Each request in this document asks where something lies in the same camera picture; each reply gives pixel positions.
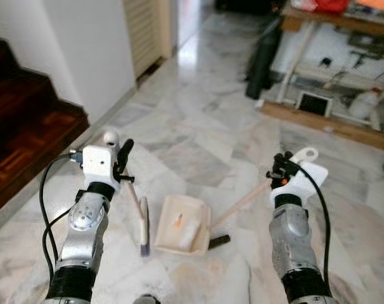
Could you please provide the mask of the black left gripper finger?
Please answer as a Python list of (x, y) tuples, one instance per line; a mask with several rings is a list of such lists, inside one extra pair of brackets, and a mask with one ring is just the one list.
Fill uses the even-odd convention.
[(129, 153), (131, 153), (132, 148), (134, 147), (133, 139), (126, 139), (122, 147), (118, 151), (118, 172), (124, 173), (127, 162), (129, 160)]

